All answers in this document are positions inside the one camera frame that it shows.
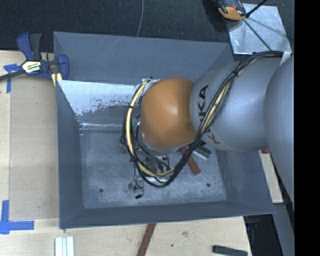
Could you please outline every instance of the cable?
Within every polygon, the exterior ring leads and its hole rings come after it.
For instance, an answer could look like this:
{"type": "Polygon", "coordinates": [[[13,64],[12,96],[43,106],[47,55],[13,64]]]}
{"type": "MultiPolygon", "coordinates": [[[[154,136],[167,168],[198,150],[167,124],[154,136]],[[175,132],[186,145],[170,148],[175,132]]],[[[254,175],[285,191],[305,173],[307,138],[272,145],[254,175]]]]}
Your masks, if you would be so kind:
{"type": "Polygon", "coordinates": [[[262,6],[266,1],[268,1],[268,0],[263,0],[261,3],[259,3],[256,7],[254,7],[251,11],[249,11],[246,15],[245,15],[245,17],[246,18],[249,18],[250,17],[250,15],[254,12],[254,11],[256,11],[260,6],[262,6]]]}
{"type": "Polygon", "coordinates": [[[127,147],[128,152],[131,156],[132,162],[134,162],[135,167],[137,171],[139,172],[140,176],[144,181],[146,181],[148,184],[152,185],[153,187],[156,188],[164,188],[168,186],[171,182],[175,180],[175,178],[178,176],[180,171],[183,169],[183,167],[186,165],[188,162],[188,159],[190,158],[192,152],[201,144],[202,136],[206,134],[208,129],[214,124],[215,120],[217,119],[218,115],[221,113],[223,110],[230,89],[232,87],[233,81],[243,72],[243,70],[253,62],[259,59],[263,58],[280,58],[283,56],[283,52],[281,51],[264,51],[260,53],[254,53],[253,55],[249,56],[245,60],[241,61],[238,66],[229,74],[229,76],[223,81],[221,86],[219,87],[217,93],[213,97],[212,101],[210,102],[204,118],[202,119],[199,128],[197,130],[195,139],[193,142],[191,142],[188,145],[188,148],[186,152],[182,155],[180,161],[175,165],[174,168],[170,169],[169,171],[163,172],[163,173],[155,173],[151,171],[140,159],[137,157],[136,154],[136,149],[133,146],[136,143],[136,139],[133,143],[133,130],[132,130],[132,125],[131,125],[131,119],[132,119],[132,110],[133,107],[138,100],[138,97],[140,93],[143,91],[145,88],[146,84],[149,83],[151,80],[150,79],[144,79],[143,83],[138,87],[137,91],[133,95],[132,101],[128,107],[127,114],[124,117],[123,123],[123,139],[124,139],[124,145],[127,147]],[[145,174],[158,178],[158,177],[165,177],[169,176],[167,181],[163,181],[161,184],[155,184],[151,181],[149,181],[145,174]]]}
{"type": "Polygon", "coordinates": [[[253,29],[252,26],[249,25],[249,23],[244,19],[243,20],[245,24],[247,24],[247,26],[252,30],[252,32],[260,39],[260,41],[269,49],[269,51],[272,51],[272,49],[270,48],[269,45],[267,45],[267,43],[261,38],[260,35],[258,35],[258,33],[253,29]]]}
{"type": "Polygon", "coordinates": [[[136,33],[135,37],[138,37],[139,33],[140,33],[140,29],[141,29],[141,24],[142,24],[142,19],[144,17],[144,0],[141,0],[141,17],[140,17],[140,23],[139,23],[139,28],[138,31],[136,33]]]}

